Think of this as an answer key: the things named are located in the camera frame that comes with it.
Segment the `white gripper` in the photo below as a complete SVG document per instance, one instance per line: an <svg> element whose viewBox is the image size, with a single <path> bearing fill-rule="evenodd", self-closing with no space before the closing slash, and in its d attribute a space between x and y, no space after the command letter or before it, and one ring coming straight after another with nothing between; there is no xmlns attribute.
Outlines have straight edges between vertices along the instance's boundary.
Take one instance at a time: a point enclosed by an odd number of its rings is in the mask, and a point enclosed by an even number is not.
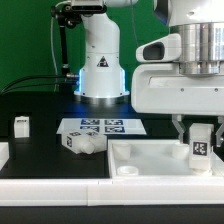
<svg viewBox="0 0 224 224"><path fill-rule="evenodd" d="M224 75L187 76L174 63L143 64L132 77L131 104L138 113L173 114L180 142L186 131L181 115L218 116L216 147L224 142Z"/></svg>

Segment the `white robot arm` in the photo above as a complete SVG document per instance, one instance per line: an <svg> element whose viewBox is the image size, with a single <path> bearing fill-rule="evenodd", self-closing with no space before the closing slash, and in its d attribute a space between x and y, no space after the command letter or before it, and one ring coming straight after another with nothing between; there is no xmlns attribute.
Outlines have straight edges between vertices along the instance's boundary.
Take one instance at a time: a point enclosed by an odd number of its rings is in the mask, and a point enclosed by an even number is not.
<svg viewBox="0 0 224 224"><path fill-rule="evenodd" d="M224 135L224 0L154 0L154 13L169 34L136 49L140 65L125 90L119 64L120 30L106 10L138 0L63 0L51 9L60 31L82 23L85 64L75 95L87 102L131 97L140 113L170 114L184 137L185 115L216 116L216 145Z"/></svg>

